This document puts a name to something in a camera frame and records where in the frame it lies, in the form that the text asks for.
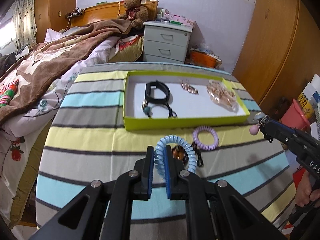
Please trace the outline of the right hand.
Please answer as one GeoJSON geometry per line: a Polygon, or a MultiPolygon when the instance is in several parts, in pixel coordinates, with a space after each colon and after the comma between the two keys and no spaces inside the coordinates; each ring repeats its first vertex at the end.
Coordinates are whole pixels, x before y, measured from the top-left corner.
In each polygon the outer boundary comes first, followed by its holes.
{"type": "Polygon", "coordinates": [[[315,207],[319,207],[319,189],[314,191],[311,189],[310,174],[308,171],[305,171],[296,190],[296,205],[304,207],[305,205],[308,205],[309,202],[317,201],[315,207]]]}

